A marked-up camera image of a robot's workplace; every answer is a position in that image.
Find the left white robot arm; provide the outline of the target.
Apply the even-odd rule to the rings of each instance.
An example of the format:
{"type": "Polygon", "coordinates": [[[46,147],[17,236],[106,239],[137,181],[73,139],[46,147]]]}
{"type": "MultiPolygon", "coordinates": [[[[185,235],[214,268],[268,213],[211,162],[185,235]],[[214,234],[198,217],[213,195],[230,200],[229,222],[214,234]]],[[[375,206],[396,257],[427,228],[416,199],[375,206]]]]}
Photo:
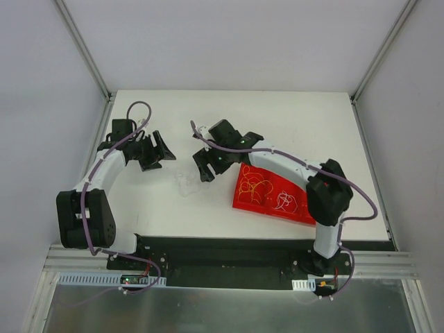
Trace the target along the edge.
{"type": "Polygon", "coordinates": [[[130,161],[142,171],[160,169],[162,160],[175,160],[159,131],[146,134],[132,119],[114,119],[112,130],[97,148],[92,167],[71,190],[56,197],[60,240],[65,248],[99,248],[123,253],[122,260],[132,270],[146,263],[146,252],[137,247],[137,236],[117,226],[108,194],[130,161]]]}

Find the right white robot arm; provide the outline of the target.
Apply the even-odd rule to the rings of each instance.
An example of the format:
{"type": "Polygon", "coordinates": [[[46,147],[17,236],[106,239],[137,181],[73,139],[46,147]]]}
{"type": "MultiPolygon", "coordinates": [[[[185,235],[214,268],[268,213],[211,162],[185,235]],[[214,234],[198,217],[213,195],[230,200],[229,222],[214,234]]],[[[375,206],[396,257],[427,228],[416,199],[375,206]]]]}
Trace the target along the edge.
{"type": "Polygon", "coordinates": [[[353,197],[340,164],[332,159],[310,165],[280,151],[263,136],[248,132],[241,135],[223,119],[207,130],[191,125],[193,136],[204,143],[194,154],[202,182],[211,182],[234,163],[264,169],[301,188],[307,197],[307,210],[315,220],[315,240],[310,254],[299,259],[300,270],[318,277],[337,265],[339,220],[353,197]]]}

